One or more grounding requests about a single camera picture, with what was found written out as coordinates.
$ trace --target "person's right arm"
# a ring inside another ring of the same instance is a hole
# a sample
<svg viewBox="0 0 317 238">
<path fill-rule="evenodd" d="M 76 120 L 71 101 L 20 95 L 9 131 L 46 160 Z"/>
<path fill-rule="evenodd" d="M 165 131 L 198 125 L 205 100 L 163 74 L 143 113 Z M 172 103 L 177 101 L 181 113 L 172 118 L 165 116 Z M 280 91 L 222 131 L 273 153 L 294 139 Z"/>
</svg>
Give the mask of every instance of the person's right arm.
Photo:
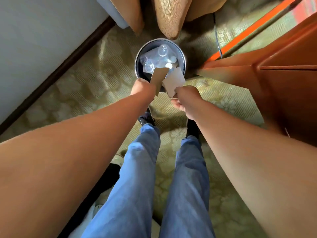
<svg viewBox="0 0 317 238">
<path fill-rule="evenodd" d="M 194 120 L 226 175 L 271 237 L 317 237 L 317 148 L 242 121 L 176 89 L 174 107 Z"/>
</svg>

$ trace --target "dark brown baseboard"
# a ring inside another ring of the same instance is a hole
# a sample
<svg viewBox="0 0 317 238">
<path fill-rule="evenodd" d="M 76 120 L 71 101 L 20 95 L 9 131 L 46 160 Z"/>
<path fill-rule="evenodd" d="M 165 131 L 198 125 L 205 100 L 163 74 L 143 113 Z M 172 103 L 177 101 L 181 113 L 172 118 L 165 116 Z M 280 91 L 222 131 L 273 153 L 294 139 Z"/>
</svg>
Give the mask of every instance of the dark brown baseboard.
<svg viewBox="0 0 317 238">
<path fill-rule="evenodd" d="M 0 124 L 0 135 L 13 124 L 52 84 L 72 67 L 89 49 L 91 49 L 113 26 L 114 20 L 108 17 L 97 29 L 27 97 L 9 117 Z"/>
</svg>

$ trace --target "black cord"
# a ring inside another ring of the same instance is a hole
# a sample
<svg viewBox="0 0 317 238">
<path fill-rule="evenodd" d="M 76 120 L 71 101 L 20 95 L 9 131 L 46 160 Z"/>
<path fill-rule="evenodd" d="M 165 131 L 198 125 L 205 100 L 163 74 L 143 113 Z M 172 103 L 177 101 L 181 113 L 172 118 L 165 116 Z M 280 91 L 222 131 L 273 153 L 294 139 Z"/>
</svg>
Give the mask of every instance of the black cord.
<svg viewBox="0 0 317 238">
<path fill-rule="evenodd" d="M 218 35 L 217 35 L 217 27 L 216 27 L 216 15 L 215 13 L 212 13 L 212 16 L 214 17 L 214 28 L 215 28 L 215 36 L 216 36 L 216 44 L 220 53 L 220 58 L 222 58 L 222 52 L 219 46 L 219 41 L 218 41 Z"/>
</svg>

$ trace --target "patterned carpet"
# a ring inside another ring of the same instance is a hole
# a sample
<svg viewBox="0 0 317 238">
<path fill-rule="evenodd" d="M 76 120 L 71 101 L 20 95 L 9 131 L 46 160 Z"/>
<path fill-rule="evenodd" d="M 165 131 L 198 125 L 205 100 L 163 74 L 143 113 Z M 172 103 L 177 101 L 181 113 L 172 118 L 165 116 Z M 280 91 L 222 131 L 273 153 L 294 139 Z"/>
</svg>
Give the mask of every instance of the patterned carpet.
<svg viewBox="0 0 317 238">
<path fill-rule="evenodd" d="M 227 44 L 278 3 L 279 0 L 228 0 L 216 13 L 220 45 Z M 128 96 L 136 79 L 134 60 L 138 50 L 147 41 L 163 37 L 151 8 L 146 8 L 145 17 L 145 30 L 139 37 L 129 28 L 112 28 L 0 136 L 0 141 L 90 113 Z M 293 15 L 288 13 L 237 52 L 264 47 L 295 25 Z M 232 115 L 255 125 L 263 125 L 261 114 L 248 90 L 193 75 L 194 70 L 217 51 L 212 15 L 186 23 L 175 42 L 187 58 L 186 84 L 196 86 L 204 99 Z M 154 216 L 161 219 L 173 177 L 176 152 L 185 136 L 186 116 L 173 109 L 166 93 L 155 97 L 151 109 L 161 130 L 154 196 Z M 118 153 L 124 155 L 139 133 L 140 124 L 137 122 Z M 209 214 L 216 236 L 266 237 L 204 141 L 203 153 L 210 175 Z"/>
</svg>

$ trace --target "forearm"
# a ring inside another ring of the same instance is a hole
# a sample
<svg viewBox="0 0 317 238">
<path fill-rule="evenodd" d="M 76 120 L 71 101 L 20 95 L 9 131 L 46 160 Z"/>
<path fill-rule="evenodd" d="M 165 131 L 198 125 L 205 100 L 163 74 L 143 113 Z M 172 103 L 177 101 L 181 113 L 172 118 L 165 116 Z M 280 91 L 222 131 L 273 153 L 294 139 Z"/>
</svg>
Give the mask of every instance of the forearm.
<svg viewBox="0 0 317 238">
<path fill-rule="evenodd" d="M 137 93 L 2 143 L 2 233 L 56 237 L 150 101 Z"/>
<path fill-rule="evenodd" d="M 317 236 L 317 148 L 248 124 L 203 100 L 192 109 L 220 165 L 268 234 Z"/>
</svg>

